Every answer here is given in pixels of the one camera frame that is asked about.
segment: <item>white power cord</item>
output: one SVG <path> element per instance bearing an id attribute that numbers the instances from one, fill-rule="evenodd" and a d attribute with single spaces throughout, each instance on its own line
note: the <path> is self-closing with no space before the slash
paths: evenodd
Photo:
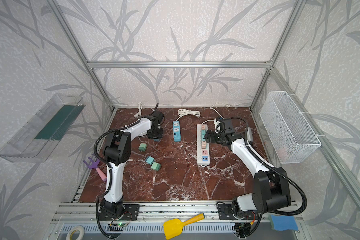
<path id="1" fill-rule="evenodd" d="M 216 111 L 216 109 L 213 108 L 213 106 L 215 106 L 216 104 L 219 104 L 219 103 L 213 104 L 209 109 L 214 110 L 220 117 L 224 118 L 223 116 L 220 115 L 220 113 L 219 113 L 218 111 Z M 230 108 L 230 107 L 231 107 L 229 104 L 225 104 L 225 103 L 221 103 L 221 104 L 225 105 L 226 108 Z"/>
<path id="2" fill-rule="evenodd" d="M 137 109 L 139 110 L 139 112 L 134 115 L 135 118 L 138 118 L 138 117 L 141 116 L 141 110 L 143 109 L 143 103 L 142 102 L 139 102 L 137 104 Z"/>
<path id="3" fill-rule="evenodd" d="M 192 110 L 187 110 L 187 109 L 179 109 L 177 111 L 177 114 L 179 114 L 179 117 L 177 118 L 176 121 L 178 121 L 182 116 L 185 116 L 185 115 L 193 115 L 193 116 L 196 116 L 196 117 L 200 117 L 200 112 L 199 111 L 192 111 Z"/>
<path id="4" fill-rule="evenodd" d="M 209 122 L 209 121 L 213 121 L 214 119 L 209 119 L 207 121 L 204 121 L 202 124 L 206 123 L 206 122 Z"/>

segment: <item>yellow toy shovel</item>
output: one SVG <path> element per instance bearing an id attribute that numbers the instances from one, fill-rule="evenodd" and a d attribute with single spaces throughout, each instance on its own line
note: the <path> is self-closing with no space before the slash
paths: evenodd
<path id="1" fill-rule="evenodd" d="M 191 219 L 188 219 L 185 222 L 180 221 L 180 219 L 175 218 L 168 220 L 164 223 L 164 234 L 165 239 L 171 239 L 173 237 L 176 237 L 180 235 L 183 232 L 183 227 L 185 225 L 200 221 L 204 219 L 204 214 L 199 214 L 197 216 L 194 216 Z"/>

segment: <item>pink handle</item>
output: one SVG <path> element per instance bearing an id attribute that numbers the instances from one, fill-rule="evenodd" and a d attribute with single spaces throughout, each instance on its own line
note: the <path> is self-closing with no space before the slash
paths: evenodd
<path id="1" fill-rule="evenodd" d="M 103 171 L 100 168 L 96 168 L 96 171 L 99 174 L 99 176 L 101 177 L 101 180 L 103 180 L 103 182 L 105 182 L 107 180 L 107 176 L 103 173 Z"/>

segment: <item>metal vent grate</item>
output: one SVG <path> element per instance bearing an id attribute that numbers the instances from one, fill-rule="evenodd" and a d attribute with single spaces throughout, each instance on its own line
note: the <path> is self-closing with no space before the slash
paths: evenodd
<path id="1" fill-rule="evenodd" d="M 65 223 L 60 233 L 68 233 L 72 228 L 81 225 L 86 233 L 100 233 L 96 223 Z M 107 225 L 101 224 L 104 231 Z M 232 233 L 233 223 L 192 223 L 183 228 L 186 233 Z M 122 233 L 164 233 L 163 223 L 130 223 L 126 227 L 118 227 Z"/>

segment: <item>white power strip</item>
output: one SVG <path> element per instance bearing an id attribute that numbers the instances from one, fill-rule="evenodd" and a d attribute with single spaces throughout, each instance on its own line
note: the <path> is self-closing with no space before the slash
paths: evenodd
<path id="1" fill-rule="evenodd" d="M 197 164 L 205 167 L 211 163 L 209 156 L 209 143 L 205 141 L 204 134 L 208 130 L 206 124 L 197 124 Z"/>

